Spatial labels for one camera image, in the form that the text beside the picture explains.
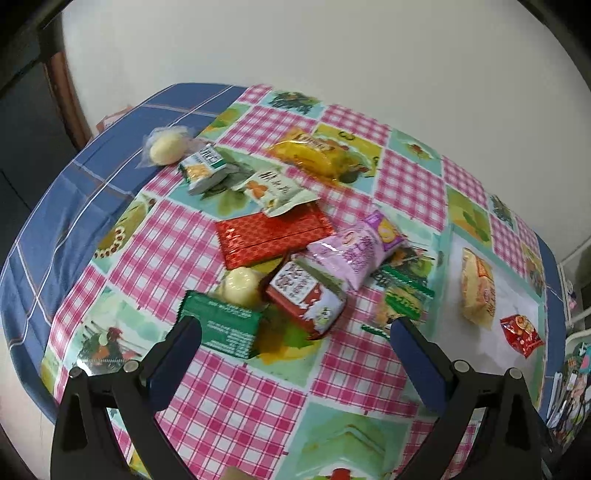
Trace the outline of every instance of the red snack box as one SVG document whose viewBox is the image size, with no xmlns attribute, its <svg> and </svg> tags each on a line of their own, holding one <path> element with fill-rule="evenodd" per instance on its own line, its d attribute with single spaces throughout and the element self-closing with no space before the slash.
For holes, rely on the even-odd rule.
<svg viewBox="0 0 591 480">
<path fill-rule="evenodd" d="M 302 250 L 335 232 L 315 202 L 298 205 L 276 217 L 259 212 L 222 220 L 216 229 L 228 270 Z"/>
</svg>

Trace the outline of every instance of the white wall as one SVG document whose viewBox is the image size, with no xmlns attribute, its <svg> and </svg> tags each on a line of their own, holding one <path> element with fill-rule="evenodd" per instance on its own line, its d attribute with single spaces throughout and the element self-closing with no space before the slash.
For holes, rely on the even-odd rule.
<svg viewBox="0 0 591 480">
<path fill-rule="evenodd" d="M 591 235 L 591 93 L 517 0 L 74 0 L 63 26 L 92 125 L 171 83 L 270 83 L 433 146 L 557 259 Z"/>
</svg>

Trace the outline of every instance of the plastic-wrapped bun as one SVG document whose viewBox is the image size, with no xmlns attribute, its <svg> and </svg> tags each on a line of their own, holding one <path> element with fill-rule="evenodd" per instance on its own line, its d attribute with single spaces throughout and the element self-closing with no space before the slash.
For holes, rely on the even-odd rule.
<svg viewBox="0 0 591 480">
<path fill-rule="evenodd" d="M 353 167 L 347 152 L 337 142 L 313 137 L 297 127 L 268 151 L 283 162 L 328 180 L 338 180 Z"/>
</svg>

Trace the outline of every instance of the floor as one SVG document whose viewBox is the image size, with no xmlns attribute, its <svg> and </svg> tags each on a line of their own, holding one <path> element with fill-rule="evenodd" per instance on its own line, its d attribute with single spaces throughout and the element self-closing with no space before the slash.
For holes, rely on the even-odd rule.
<svg viewBox="0 0 591 480">
<path fill-rule="evenodd" d="M 23 389 L 0 328 L 0 423 L 12 444 L 40 480 L 49 480 L 53 424 Z"/>
</svg>

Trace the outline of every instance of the screw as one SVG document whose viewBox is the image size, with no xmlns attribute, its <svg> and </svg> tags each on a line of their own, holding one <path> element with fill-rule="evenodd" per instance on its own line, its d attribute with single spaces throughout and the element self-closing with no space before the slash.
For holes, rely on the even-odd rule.
<svg viewBox="0 0 591 480">
<path fill-rule="evenodd" d="M 123 371 L 128 374 L 135 372 L 138 368 L 139 362 L 137 360 L 128 360 L 125 362 L 125 365 L 123 365 Z"/>
<path fill-rule="evenodd" d="M 516 380 L 519 380 L 521 377 L 523 377 L 521 370 L 515 367 L 509 369 L 509 375 L 515 378 Z"/>
<path fill-rule="evenodd" d="M 72 370 L 70 370 L 70 378 L 76 378 L 79 377 L 80 374 L 82 373 L 82 369 L 80 367 L 72 367 Z"/>
<path fill-rule="evenodd" d="M 453 367 L 461 374 L 465 374 L 468 370 L 470 370 L 470 365 L 468 365 L 468 363 L 464 360 L 457 360 L 454 362 Z"/>
</svg>

